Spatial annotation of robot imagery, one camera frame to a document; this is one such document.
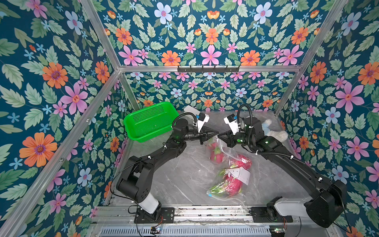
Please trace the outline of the green plastic basket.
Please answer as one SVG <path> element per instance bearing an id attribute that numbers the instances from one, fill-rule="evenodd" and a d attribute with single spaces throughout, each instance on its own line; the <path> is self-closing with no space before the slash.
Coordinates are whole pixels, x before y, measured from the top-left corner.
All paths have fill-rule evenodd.
<path id="1" fill-rule="evenodd" d="M 161 102 L 127 115 L 123 124 L 130 140 L 144 143 L 172 130 L 179 116 L 169 102 Z"/>

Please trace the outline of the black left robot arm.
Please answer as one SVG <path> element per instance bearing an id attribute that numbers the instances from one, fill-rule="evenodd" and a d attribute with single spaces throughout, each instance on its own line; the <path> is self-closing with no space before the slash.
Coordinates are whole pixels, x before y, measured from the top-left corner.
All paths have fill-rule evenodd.
<path id="1" fill-rule="evenodd" d="M 170 160 L 178 157 L 187 147 L 187 141 L 198 140 L 201 144 L 218 135 L 209 128 L 189 125 L 185 118 L 176 118 L 172 123 L 172 133 L 163 147 L 142 157 L 132 156 L 125 168 L 118 173 L 115 189 L 134 201 L 149 215 L 159 215 L 161 203 L 151 194 L 154 173 Z"/>

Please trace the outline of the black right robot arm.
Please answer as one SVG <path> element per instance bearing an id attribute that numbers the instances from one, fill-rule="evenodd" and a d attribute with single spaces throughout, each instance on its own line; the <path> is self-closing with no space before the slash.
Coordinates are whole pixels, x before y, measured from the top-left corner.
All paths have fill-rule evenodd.
<path id="1" fill-rule="evenodd" d="M 331 180 L 314 171 L 298 159 L 283 144 L 288 138 L 285 131 L 272 131 L 271 120 L 261 122 L 249 116 L 240 119 L 232 114 L 224 118 L 230 127 L 219 134 L 229 148 L 240 145 L 280 167 L 296 180 L 308 193 L 310 200 L 296 201 L 279 198 L 274 209 L 282 216 L 309 217 L 320 227 L 330 227 L 345 212 L 347 186 L 340 180 Z"/>

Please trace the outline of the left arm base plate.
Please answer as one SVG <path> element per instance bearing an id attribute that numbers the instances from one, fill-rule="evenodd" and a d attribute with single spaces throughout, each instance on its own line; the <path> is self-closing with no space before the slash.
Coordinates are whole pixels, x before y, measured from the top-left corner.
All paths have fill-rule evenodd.
<path id="1" fill-rule="evenodd" d="M 135 224 L 172 224 L 174 223 L 175 208 L 159 207 L 156 212 L 149 214 L 142 208 L 138 208 L 135 214 Z"/>

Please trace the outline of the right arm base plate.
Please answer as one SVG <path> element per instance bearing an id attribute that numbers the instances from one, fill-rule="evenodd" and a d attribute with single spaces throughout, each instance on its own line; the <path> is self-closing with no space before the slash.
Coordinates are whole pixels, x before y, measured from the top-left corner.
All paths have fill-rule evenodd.
<path id="1" fill-rule="evenodd" d="M 281 216 L 273 207 L 254 206 L 249 214 L 255 223 L 293 223 L 292 216 Z"/>

